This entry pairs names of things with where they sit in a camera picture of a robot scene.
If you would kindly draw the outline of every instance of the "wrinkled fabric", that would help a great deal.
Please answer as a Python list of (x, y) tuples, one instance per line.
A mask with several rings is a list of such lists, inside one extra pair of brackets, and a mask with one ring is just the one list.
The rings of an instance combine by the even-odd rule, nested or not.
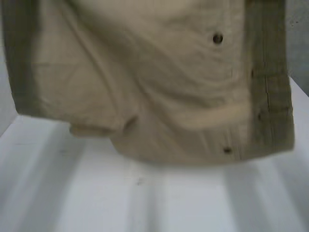
[(284, 0), (2, 0), (16, 109), (140, 160), (290, 150), (284, 18)]

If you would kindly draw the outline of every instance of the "shirt front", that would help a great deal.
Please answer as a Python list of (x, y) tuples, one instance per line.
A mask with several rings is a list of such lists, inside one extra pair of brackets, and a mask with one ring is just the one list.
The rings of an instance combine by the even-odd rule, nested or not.
[(29, 33), (3, 17), (23, 114), (158, 162), (231, 162), (294, 145), (284, 0), (42, 0), (31, 20), (2, 5), (38, 25), (13, 57)]

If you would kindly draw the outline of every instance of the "shirt button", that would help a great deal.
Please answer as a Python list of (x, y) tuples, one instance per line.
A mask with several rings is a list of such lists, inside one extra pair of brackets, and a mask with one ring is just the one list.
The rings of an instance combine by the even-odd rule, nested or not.
[(220, 33), (216, 33), (214, 34), (212, 40), (215, 44), (221, 44), (223, 41), (223, 35)]

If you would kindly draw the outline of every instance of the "fabric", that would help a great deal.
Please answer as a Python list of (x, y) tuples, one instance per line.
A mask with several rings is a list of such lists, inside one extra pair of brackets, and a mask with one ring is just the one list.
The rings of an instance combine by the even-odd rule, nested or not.
[(2, 0), (20, 114), (140, 160), (213, 164), (294, 146), (284, 0)]

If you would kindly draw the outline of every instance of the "white table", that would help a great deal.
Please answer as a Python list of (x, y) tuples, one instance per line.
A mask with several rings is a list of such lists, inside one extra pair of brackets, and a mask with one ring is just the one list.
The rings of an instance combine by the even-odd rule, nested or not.
[(149, 166), (20, 116), (0, 138), (0, 232), (307, 232), (309, 98), (292, 89), (294, 152), (212, 168)]

